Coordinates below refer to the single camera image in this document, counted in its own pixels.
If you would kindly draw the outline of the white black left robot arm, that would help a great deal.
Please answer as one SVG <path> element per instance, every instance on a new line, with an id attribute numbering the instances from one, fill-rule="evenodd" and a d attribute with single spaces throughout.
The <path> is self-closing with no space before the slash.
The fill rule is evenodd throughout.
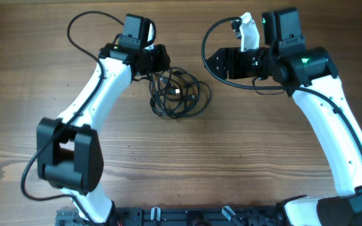
<path id="1" fill-rule="evenodd" d="M 36 129 L 38 177 L 62 191 L 87 225 L 119 225 L 114 202 L 100 179 L 104 168 L 99 131 L 115 101 L 136 76 L 170 68 L 165 45 L 155 45 L 155 23 L 127 14 L 123 32 L 92 58 L 96 69 L 74 102 Z"/>

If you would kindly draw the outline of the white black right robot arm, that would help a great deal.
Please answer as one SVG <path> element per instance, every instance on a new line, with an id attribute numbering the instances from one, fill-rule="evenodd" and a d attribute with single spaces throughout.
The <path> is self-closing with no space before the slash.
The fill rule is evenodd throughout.
<path id="1" fill-rule="evenodd" d="M 344 96 L 339 72 L 325 48 L 308 49 L 297 8 L 264 12 L 259 32 L 250 13 L 230 17 L 241 44 L 204 57 L 218 81 L 272 78 L 273 86 L 250 89 L 285 93 L 311 124 L 332 171 L 336 196 L 296 196 L 277 203 L 275 225 L 362 225 L 362 130 Z"/>

